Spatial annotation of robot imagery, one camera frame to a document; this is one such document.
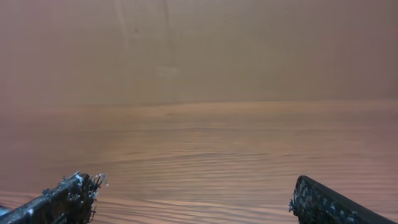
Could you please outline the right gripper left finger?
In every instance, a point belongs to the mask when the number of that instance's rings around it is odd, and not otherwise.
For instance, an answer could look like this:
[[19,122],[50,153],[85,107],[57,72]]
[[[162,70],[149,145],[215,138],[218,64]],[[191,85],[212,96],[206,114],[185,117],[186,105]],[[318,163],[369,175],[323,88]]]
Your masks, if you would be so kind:
[[96,214],[98,191],[108,185],[106,176],[79,171],[53,189],[13,210],[1,209],[1,224],[88,224]]

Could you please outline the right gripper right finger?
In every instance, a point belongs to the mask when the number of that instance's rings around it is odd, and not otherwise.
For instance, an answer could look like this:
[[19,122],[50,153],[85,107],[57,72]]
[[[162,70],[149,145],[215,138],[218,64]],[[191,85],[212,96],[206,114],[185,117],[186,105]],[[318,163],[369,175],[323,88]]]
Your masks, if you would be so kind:
[[300,224],[397,224],[306,175],[297,179],[289,211]]

